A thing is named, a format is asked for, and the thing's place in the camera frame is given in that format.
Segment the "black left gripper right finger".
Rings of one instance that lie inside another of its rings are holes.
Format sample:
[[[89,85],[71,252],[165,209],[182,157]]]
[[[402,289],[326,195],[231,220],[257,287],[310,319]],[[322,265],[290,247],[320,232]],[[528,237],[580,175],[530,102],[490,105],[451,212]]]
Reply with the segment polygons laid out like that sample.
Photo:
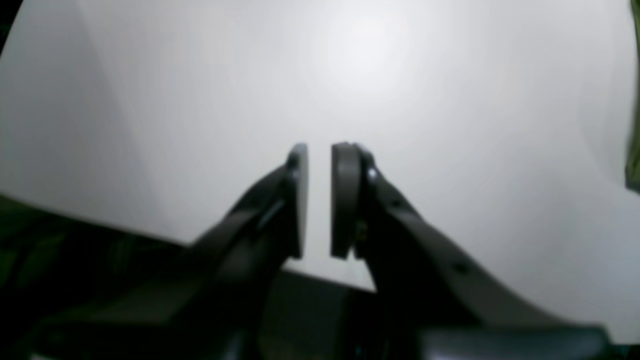
[[[515,294],[414,209],[358,143],[331,147],[331,255],[365,262],[393,360],[605,360],[606,331]]]

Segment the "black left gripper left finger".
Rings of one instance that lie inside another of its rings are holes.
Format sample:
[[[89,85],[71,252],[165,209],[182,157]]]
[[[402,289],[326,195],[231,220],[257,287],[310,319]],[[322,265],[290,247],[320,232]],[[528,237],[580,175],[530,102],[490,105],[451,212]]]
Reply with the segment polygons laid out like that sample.
[[[274,278],[301,258],[308,149],[294,145],[227,215],[150,280],[50,322],[30,353],[48,360],[260,360]]]

